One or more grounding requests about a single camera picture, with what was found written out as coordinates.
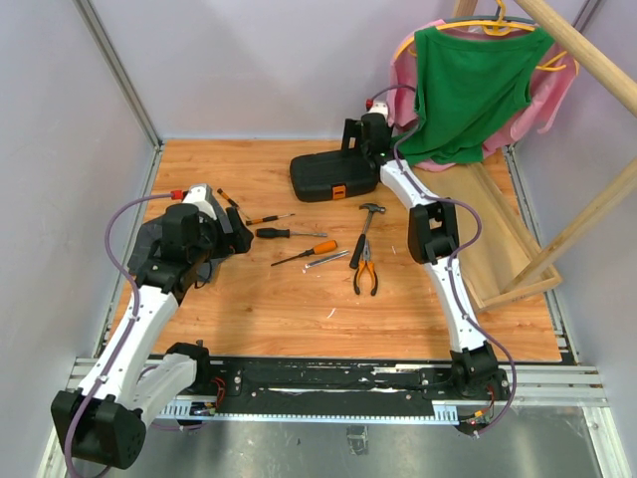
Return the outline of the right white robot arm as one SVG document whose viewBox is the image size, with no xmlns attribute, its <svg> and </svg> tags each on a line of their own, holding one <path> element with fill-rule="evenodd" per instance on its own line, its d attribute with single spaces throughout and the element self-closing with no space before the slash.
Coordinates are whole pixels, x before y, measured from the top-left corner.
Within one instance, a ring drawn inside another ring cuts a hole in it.
<svg viewBox="0 0 637 478">
<path fill-rule="evenodd" d="M 359 120 L 345 123 L 341 150 L 349 152 L 353 142 L 369 163 L 374 181 L 391 190 L 407 209 L 409 252 L 427 272 L 447 321 L 453 390 L 472 398 L 490 389 L 497 399 L 511 399 L 516 379 L 499 367 L 494 352 L 499 343 L 479 326 L 462 279 L 463 246 L 456 215 L 460 203 L 434 194 L 397 151 L 389 150 L 392 128 L 387 103 L 369 99 L 365 108 Z"/>
</svg>

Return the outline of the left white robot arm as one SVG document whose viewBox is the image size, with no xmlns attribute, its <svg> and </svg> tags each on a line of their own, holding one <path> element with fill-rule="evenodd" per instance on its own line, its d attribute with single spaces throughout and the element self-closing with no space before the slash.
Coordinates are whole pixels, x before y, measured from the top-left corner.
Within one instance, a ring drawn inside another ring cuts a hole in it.
<svg viewBox="0 0 637 478">
<path fill-rule="evenodd" d="M 205 272 L 247 253 L 254 236 L 235 208 L 221 208 L 207 184 L 166 197 L 171 205 L 140 226 L 127 263 L 113 261 L 131 286 L 119 325 L 77 388 L 59 391 L 51 405 L 73 477 L 79 474 L 76 459 L 106 470 L 129 468 L 147 429 L 179 392 L 227 389 L 202 346 L 176 343 L 159 364 L 146 360 L 187 292 L 206 283 Z"/>
</svg>

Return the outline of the black plastic tool case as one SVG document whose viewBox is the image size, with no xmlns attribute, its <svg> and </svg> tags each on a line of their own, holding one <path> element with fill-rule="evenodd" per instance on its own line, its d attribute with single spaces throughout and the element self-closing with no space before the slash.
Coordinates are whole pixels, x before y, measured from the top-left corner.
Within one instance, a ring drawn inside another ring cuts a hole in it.
<svg viewBox="0 0 637 478">
<path fill-rule="evenodd" d="M 290 179 L 296 198 L 308 203 L 366 194 L 378 184 L 378 174 L 368 159 L 340 150 L 293 158 Z"/>
</svg>

